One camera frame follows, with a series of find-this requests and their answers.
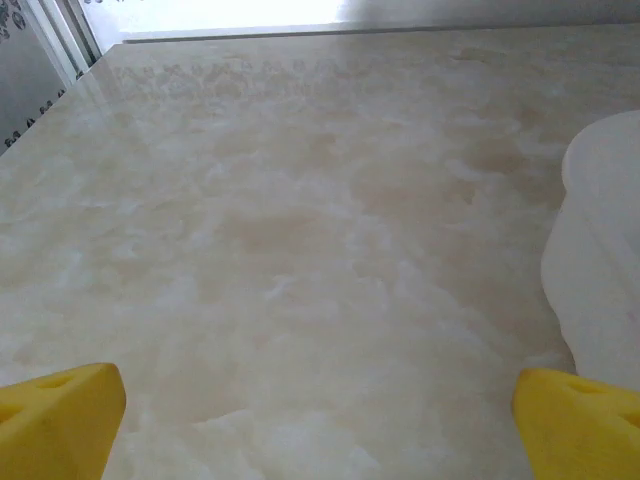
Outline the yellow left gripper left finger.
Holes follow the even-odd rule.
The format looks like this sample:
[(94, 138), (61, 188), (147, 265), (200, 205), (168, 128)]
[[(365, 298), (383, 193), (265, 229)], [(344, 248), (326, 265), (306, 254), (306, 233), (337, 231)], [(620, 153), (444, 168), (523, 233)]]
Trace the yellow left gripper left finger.
[(0, 480), (101, 480), (125, 409), (112, 363), (1, 387)]

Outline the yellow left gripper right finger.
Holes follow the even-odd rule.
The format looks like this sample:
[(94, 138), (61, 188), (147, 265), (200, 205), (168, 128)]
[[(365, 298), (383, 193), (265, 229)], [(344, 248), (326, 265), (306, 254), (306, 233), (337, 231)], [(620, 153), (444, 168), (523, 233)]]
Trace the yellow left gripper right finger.
[(512, 414), (534, 480), (640, 480), (640, 392), (524, 369)]

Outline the white plastic container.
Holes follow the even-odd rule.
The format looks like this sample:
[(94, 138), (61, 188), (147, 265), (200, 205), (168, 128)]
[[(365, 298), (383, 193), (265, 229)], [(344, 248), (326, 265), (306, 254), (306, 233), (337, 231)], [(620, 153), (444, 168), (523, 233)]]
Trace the white plastic container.
[(640, 110), (584, 128), (541, 279), (577, 372), (640, 391)]

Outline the aluminium frame post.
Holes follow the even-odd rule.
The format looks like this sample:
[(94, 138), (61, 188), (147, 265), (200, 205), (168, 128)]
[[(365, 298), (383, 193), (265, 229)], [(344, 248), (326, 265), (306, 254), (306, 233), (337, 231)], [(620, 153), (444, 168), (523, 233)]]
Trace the aluminium frame post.
[(28, 0), (47, 55), (66, 89), (102, 56), (84, 10), (92, 3), (95, 0)]

